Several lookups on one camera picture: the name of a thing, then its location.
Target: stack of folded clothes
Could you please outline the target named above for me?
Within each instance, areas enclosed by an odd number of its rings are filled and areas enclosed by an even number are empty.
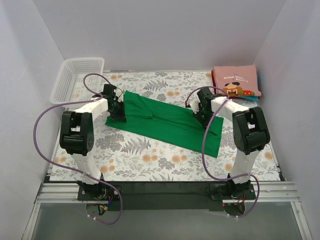
[[[261,97],[255,65],[215,66],[211,74],[213,86],[225,90],[231,98],[239,97],[258,101]],[[216,89],[214,93],[224,94]]]

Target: gray wall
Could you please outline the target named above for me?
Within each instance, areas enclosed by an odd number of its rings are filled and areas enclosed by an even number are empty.
[[[47,165],[35,151],[33,125],[50,106],[63,61],[32,0],[0,0],[0,239],[21,239]],[[50,156],[59,124],[51,112],[38,139]]]
[[[33,0],[63,57],[105,70],[252,64],[285,0]]]
[[[319,23],[319,1],[287,0],[254,61],[275,153],[313,239],[320,239]]]

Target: laundry basket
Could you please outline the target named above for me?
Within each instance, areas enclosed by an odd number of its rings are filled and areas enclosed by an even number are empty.
[[[50,102],[52,104],[62,104],[90,100],[93,94],[85,88],[83,84],[84,76],[90,73],[102,74],[104,65],[105,60],[101,57],[81,57],[65,60],[55,81]],[[101,80],[100,76],[92,75],[86,78],[85,83],[91,90],[101,92]],[[65,107],[74,109],[83,105],[72,104]]]

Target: green towel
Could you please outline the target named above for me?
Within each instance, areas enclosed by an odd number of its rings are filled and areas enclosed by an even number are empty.
[[[126,122],[108,117],[105,124],[201,152],[205,129],[193,116],[192,110],[126,91],[124,112]],[[205,154],[215,158],[219,152],[223,122],[223,118],[216,117],[206,138]]]

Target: floral tablecloth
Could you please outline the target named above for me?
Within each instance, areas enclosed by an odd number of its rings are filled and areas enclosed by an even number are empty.
[[[210,72],[122,72],[104,75],[123,90],[181,107],[184,107],[193,89],[212,86]],[[247,107],[257,105],[245,99],[234,101]],[[199,152],[106,126],[107,116],[108,113],[105,113],[94,121],[95,146],[92,149],[95,163],[106,181],[212,181],[204,171]],[[55,149],[53,154],[57,163],[77,167],[66,151],[60,148],[58,141]],[[218,157],[206,156],[208,170],[218,178],[226,177],[233,168],[236,152],[232,123],[224,119]],[[252,172],[261,181],[280,180],[270,145],[266,145],[258,155]],[[50,176],[51,181],[81,179],[81,174],[57,166],[53,166]]]

